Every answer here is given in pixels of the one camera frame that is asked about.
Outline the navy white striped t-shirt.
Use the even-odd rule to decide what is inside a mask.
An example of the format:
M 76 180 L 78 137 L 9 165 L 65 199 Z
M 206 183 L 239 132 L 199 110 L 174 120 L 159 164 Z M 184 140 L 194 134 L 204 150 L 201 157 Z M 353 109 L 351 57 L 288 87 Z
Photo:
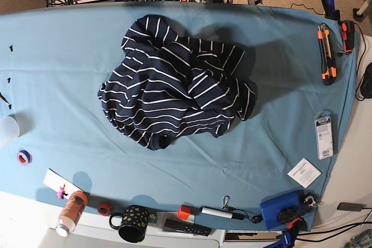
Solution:
M 219 137 L 256 105 L 254 83 L 235 76 L 245 52 L 230 44 L 181 37 L 164 17 L 137 19 L 121 43 L 125 57 L 98 91 L 121 134 L 150 150 L 182 136 Z

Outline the metal carabiner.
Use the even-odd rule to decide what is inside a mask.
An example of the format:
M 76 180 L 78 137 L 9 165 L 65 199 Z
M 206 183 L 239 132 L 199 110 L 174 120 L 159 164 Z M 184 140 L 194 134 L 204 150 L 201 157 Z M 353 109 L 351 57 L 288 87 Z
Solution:
M 229 196 L 224 196 L 223 197 L 223 205 L 222 205 L 222 209 L 225 210 L 225 211 L 230 211 L 230 207 L 228 205 L 228 202 L 230 200 L 230 197 Z

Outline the white black marker pen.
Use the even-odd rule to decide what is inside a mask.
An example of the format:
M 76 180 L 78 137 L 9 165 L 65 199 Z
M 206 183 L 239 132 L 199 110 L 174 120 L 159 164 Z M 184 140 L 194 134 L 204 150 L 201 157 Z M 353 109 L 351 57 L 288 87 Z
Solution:
M 224 210 L 217 210 L 217 209 L 212 209 L 208 207 L 201 207 L 200 212 L 202 214 L 212 215 L 212 216 L 221 217 L 221 218 L 228 218 L 228 219 L 234 219 L 234 220 L 245 219 L 244 215 L 239 214 L 239 213 L 233 213 L 233 212 L 224 211 Z

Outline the black remote control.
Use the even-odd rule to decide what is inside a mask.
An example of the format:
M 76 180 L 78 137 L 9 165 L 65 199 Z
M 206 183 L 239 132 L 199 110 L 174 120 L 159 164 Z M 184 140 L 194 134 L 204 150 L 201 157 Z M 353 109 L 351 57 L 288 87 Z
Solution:
M 209 236 L 212 232 L 210 228 L 195 225 L 192 223 L 183 223 L 174 220 L 167 219 L 164 223 L 164 227 L 173 229 L 175 231 L 190 233 L 193 235 Z

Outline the black mug gold leaves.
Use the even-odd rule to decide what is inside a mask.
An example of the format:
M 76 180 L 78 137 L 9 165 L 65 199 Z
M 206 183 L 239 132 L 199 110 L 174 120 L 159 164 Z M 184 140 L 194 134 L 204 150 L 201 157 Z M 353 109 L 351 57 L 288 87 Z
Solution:
M 119 236 L 129 243 L 139 243 L 145 239 L 150 213 L 147 208 L 139 205 L 128 206 L 122 213 L 113 213 L 109 217 L 109 225 L 118 231 Z M 120 217 L 119 225 L 113 224 L 113 219 Z

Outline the red tape roll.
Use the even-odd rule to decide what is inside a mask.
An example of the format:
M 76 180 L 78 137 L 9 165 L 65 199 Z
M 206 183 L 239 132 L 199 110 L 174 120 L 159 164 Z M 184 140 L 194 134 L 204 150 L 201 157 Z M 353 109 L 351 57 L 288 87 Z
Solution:
M 98 204 L 97 211 L 100 215 L 108 217 L 108 216 L 111 215 L 112 206 L 105 203 L 105 202 L 102 202 L 102 203 Z

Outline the blue box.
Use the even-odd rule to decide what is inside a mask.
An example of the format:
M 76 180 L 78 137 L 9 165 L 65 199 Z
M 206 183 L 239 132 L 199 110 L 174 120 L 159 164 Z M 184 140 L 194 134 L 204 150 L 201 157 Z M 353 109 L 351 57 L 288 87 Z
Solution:
M 266 229 L 292 222 L 302 209 L 301 195 L 294 191 L 261 202 L 259 205 Z

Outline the clear plastic blister pack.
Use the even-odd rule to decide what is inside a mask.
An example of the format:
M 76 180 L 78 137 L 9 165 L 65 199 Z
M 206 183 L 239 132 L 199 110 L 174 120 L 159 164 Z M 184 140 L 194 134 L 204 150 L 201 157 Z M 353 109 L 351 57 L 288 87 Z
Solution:
M 314 118 L 316 132 L 317 157 L 323 160 L 334 154 L 332 137 L 332 119 L 329 110 L 319 112 Z

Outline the orange black utility knife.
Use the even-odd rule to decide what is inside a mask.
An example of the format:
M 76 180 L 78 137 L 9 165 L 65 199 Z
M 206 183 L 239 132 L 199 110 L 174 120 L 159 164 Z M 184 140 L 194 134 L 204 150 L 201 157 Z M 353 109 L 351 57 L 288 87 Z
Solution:
M 330 86 L 337 78 L 337 68 L 330 40 L 330 30 L 325 23 L 318 26 L 317 37 L 321 56 L 321 77 L 323 84 Z

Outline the white paper sheet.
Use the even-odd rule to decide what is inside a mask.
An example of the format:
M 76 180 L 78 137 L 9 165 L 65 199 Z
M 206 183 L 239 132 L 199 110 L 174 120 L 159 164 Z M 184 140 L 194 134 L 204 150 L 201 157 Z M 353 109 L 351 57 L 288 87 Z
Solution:
M 55 191 L 56 193 L 61 186 L 64 186 L 65 187 L 65 197 L 64 198 L 70 197 L 70 195 L 74 192 L 83 191 L 82 189 L 78 188 L 73 183 L 64 179 L 63 177 L 61 177 L 59 174 L 52 171 L 51 169 L 48 169 L 46 171 L 46 174 L 45 174 L 45 177 L 44 177 L 44 180 L 43 180 L 43 184 L 45 186 L 47 186 L 48 188 L 52 189 L 53 191 Z

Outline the translucent plastic cup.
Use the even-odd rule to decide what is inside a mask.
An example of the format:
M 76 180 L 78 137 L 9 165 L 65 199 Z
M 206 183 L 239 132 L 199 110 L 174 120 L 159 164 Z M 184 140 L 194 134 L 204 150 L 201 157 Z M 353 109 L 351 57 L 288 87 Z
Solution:
M 20 128 L 17 121 L 12 116 L 5 116 L 1 119 L 0 126 L 0 148 L 17 139 L 20 135 Z

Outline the blue black clamp top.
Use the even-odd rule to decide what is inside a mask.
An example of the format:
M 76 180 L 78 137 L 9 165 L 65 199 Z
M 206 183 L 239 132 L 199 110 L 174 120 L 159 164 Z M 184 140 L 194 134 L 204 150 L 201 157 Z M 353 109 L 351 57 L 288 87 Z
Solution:
M 334 0 L 321 0 L 323 5 L 324 15 L 326 18 L 331 20 L 339 20 L 340 12 L 335 8 Z

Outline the orange black tool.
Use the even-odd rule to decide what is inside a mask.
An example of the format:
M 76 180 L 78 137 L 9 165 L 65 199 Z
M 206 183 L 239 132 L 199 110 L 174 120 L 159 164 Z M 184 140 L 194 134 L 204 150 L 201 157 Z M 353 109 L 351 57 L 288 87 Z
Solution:
M 345 20 L 341 24 L 341 36 L 344 52 L 349 54 L 355 46 L 355 24 L 353 21 Z

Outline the black round object right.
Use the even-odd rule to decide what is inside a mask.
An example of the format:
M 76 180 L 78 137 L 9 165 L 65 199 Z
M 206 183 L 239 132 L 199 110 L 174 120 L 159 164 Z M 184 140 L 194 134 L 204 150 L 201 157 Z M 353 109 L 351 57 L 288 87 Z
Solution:
M 363 74 L 360 86 L 360 94 L 362 99 L 372 98 L 372 63 L 369 63 Z

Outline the black power adapter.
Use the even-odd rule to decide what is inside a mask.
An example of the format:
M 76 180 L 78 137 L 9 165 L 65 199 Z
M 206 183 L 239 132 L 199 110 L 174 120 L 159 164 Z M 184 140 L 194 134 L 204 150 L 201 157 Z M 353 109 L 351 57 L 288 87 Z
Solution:
M 347 203 L 347 202 L 341 202 L 337 210 L 339 211 L 352 211 L 352 212 L 360 212 L 364 210 L 364 205 L 360 203 Z

